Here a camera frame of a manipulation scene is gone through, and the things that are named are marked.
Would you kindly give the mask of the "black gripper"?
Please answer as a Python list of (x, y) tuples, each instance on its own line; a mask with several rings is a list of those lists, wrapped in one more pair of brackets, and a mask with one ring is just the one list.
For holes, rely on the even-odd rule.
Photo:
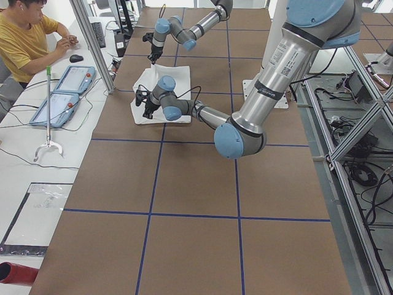
[(157, 41), (154, 38), (153, 33), (146, 33), (142, 37), (142, 41), (151, 43), (151, 53), (148, 55), (148, 59), (151, 61), (152, 64), (156, 64), (157, 60), (161, 57), (163, 53), (163, 43)]
[(136, 106), (140, 107), (142, 103), (145, 104), (145, 110), (143, 113), (143, 117), (146, 119), (153, 119), (153, 114), (157, 110), (157, 105), (154, 104), (151, 100), (152, 92), (148, 90), (137, 90), (136, 91)]

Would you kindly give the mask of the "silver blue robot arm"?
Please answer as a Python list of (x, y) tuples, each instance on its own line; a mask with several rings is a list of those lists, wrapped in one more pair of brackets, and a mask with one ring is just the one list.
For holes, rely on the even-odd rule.
[(160, 17), (154, 26), (154, 32), (146, 33), (142, 37), (143, 42), (151, 44), (151, 53), (148, 59), (154, 65), (163, 54), (166, 37), (172, 36), (174, 40), (183, 46), (187, 51), (192, 50), (197, 40), (203, 37), (209, 30), (220, 22), (225, 22), (230, 18), (233, 9), (233, 1), (221, 0), (211, 1), (215, 8), (212, 12), (208, 13), (198, 23), (190, 28), (184, 28), (182, 19), (174, 15), (170, 18)]
[(360, 36), (361, 1), (289, 1), (282, 39), (239, 111), (224, 114), (202, 102), (180, 100), (171, 76), (160, 78), (152, 90), (137, 90), (135, 103), (151, 119), (161, 110), (166, 120), (192, 116), (214, 130), (218, 153), (237, 159), (260, 152), (265, 144), (263, 123), (293, 82), (306, 59), (321, 49), (355, 44)]

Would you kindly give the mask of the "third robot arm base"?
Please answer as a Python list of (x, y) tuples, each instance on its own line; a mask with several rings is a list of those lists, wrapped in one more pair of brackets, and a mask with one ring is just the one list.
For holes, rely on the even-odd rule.
[(392, 74), (392, 43), (383, 53), (365, 53), (368, 61), (365, 66), (371, 75)]

